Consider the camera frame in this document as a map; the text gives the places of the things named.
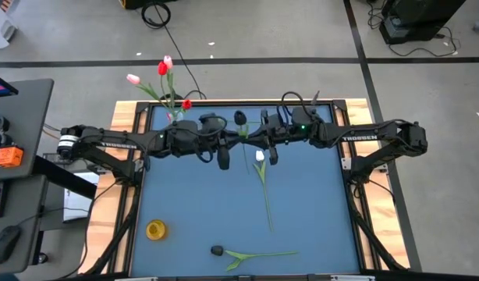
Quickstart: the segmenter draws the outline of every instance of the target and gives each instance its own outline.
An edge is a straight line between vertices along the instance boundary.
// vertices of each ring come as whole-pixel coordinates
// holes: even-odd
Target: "blue table surface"
[[[270,114],[274,107],[265,107]],[[231,120],[242,110],[260,121],[261,107],[194,107],[185,119],[215,112]],[[319,115],[332,120],[327,105]],[[153,130],[168,124],[156,108]],[[258,128],[250,124],[250,132]],[[279,162],[267,163],[266,184],[274,231],[268,225],[264,192],[253,164],[255,147],[230,151],[230,168],[196,156],[151,159],[144,178],[134,242],[132,277],[285,275],[359,272],[356,246],[346,204],[336,148],[316,149],[306,143],[277,146]],[[160,219],[169,228],[165,240],[146,237],[146,225]],[[210,253],[213,245],[244,254],[298,251],[298,254],[252,258],[227,272],[235,258]]]

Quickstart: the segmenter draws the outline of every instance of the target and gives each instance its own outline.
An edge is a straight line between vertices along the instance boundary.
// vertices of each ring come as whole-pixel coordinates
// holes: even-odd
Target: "pink tulip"
[[[138,76],[133,75],[133,74],[127,75],[127,80],[134,85],[139,85],[140,84],[140,78]]]
[[[170,55],[166,55],[163,58],[163,63],[167,65],[168,69],[171,69],[174,66],[174,63],[172,62],[172,58],[170,57]]]

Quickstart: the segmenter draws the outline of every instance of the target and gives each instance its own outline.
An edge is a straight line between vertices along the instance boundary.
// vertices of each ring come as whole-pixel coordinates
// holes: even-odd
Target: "wooden table frame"
[[[346,99],[346,100],[328,100],[321,99],[319,101],[332,101],[332,111],[336,117],[339,125],[345,124],[365,124],[372,123],[369,108],[366,99]],[[249,102],[258,104],[269,104],[279,102],[278,99],[262,99],[262,100],[207,100],[207,101],[193,101],[199,104],[225,104],[225,103]],[[112,119],[110,130],[129,131],[143,133],[149,128],[147,124],[147,107],[149,101],[118,101],[115,107],[115,113]],[[352,155],[366,156],[376,151],[379,148],[377,141],[364,141],[352,143],[342,143],[339,150],[341,156],[346,158]],[[108,153],[114,155],[119,159],[132,158],[137,155],[137,152],[129,152],[123,149],[108,148]],[[389,178],[386,173],[373,171],[370,177],[373,181],[381,185],[389,187]],[[112,185],[114,178],[111,174],[104,175],[100,178],[97,194],[104,191],[107,187]],[[371,223],[378,239],[384,244],[387,250],[392,254],[398,263],[405,267],[411,264],[419,267],[417,251],[413,243],[413,239],[408,239],[412,243],[408,243],[408,251],[406,252],[405,240],[401,227],[407,228],[406,232],[411,233],[409,220],[406,223],[402,222],[399,225],[399,219],[396,212],[396,207],[390,194],[376,187],[373,183],[364,184],[364,196],[361,199],[355,199],[357,207],[360,209],[363,217]],[[87,231],[87,245],[89,251],[79,272],[87,271],[98,259],[98,257],[105,250],[109,241],[112,239],[115,230],[119,227],[122,220],[127,215],[133,201],[134,189],[132,187],[114,186],[105,195],[98,198],[90,217],[90,223]],[[105,268],[105,272],[125,272],[130,270],[130,256],[132,250],[132,243],[127,243],[128,240],[133,240],[133,231],[129,230],[123,237],[119,244],[118,250],[113,255],[112,260]],[[366,236],[362,230],[354,231],[356,234],[356,243],[359,245],[358,256],[360,257],[361,269],[386,269],[383,261],[377,256],[376,252],[370,246]]]

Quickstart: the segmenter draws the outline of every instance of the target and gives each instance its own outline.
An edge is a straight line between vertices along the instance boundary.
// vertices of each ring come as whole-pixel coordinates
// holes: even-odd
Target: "gray floor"
[[[395,57],[378,30],[367,26],[364,0],[351,3],[366,56]],[[169,5],[169,29],[188,59],[357,57],[340,0],[179,0]],[[449,21],[463,44],[458,56],[479,56],[479,34],[471,30],[476,20],[479,0],[468,0]],[[27,0],[16,11],[16,21],[20,32],[0,50],[0,62],[177,56],[163,30],[147,29],[137,12],[122,10],[115,0]],[[427,46],[449,52],[442,42],[409,43],[397,50]],[[323,98],[367,98],[358,64],[190,68],[209,98],[274,98],[285,91],[311,97],[318,90]],[[479,275],[479,64],[370,65],[370,70],[384,117],[418,120],[428,130],[429,152],[398,161],[423,270]],[[176,89],[192,90],[185,68],[175,71]],[[53,126],[109,126],[117,100],[147,98],[125,81],[127,73],[144,80],[157,76],[150,66],[0,69],[7,80],[55,80],[47,116]],[[55,146],[56,141],[42,137],[39,152]],[[56,258],[19,278],[65,274],[79,261],[82,243],[81,227],[49,233],[44,248]]]

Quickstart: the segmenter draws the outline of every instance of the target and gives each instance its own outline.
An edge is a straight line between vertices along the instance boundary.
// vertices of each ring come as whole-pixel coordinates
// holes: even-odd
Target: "vase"
[[[184,113],[182,113],[180,110],[175,110],[175,115],[176,117],[174,117],[174,115],[170,114],[169,112],[167,112],[167,119],[169,120],[169,123],[173,123],[174,121],[182,121],[184,120]]]

